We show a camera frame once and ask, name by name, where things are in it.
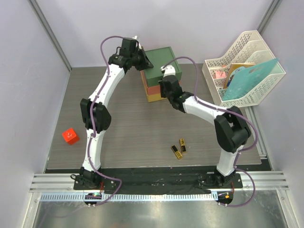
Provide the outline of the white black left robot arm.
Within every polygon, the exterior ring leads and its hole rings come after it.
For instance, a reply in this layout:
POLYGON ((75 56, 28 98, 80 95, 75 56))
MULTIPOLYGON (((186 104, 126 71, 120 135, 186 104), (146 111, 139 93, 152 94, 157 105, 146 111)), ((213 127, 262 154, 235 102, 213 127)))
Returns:
POLYGON ((138 38, 123 38, 116 52, 104 58, 106 72, 99 85, 88 99, 80 102, 82 119, 85 124, 87 143, 83 165, 75 183, 92 190, 102 182, 100 175, 101 148, 106 130, 112 117, 107 109, 110 98, 118 83, 132 67, 141 71, 153 68, 138 38))

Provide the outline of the gold black lipstick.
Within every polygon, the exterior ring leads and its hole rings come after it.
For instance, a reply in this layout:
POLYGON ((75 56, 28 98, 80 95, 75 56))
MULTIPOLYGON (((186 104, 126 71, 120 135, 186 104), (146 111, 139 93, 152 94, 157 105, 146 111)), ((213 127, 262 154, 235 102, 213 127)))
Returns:
POLYGON ((180 143, 180 149, 182 153, 186 153, 187 149, 186 149, 186 144, 183 138, 179 139, 179 143, 180 143))
POLYGON ((182 153, 177 149, 175 145, 171 146, 171 150, 173 151, 173 153, 175 154, 178 160, 180 160, 183 157, 182 153))

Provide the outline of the red drawer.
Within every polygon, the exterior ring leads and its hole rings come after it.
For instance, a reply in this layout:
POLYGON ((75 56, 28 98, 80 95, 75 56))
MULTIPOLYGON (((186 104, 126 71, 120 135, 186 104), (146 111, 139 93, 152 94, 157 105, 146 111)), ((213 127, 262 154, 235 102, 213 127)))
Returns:
POLYGON ((160 85, 148 87, 144 71, 140 71, 143 87, 146 95, 157 95, 161 93, 160 85))

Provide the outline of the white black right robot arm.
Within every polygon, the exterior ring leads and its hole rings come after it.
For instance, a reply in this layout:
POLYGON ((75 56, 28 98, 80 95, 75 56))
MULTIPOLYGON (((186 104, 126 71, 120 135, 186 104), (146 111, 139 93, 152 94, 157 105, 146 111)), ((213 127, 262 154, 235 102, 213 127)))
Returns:
POLYGON ((199 117, 215 127, 220 159, 214 171, 214 185, 224 188, 235 175, 237 153, 243 149, 251 136, 251 130, 240 109, 228 109, 195 98, 194 94, 182 90, 176 76, 169 75, 159 81, 162 98, 167 98, 172 107, 183 113, 199 117))

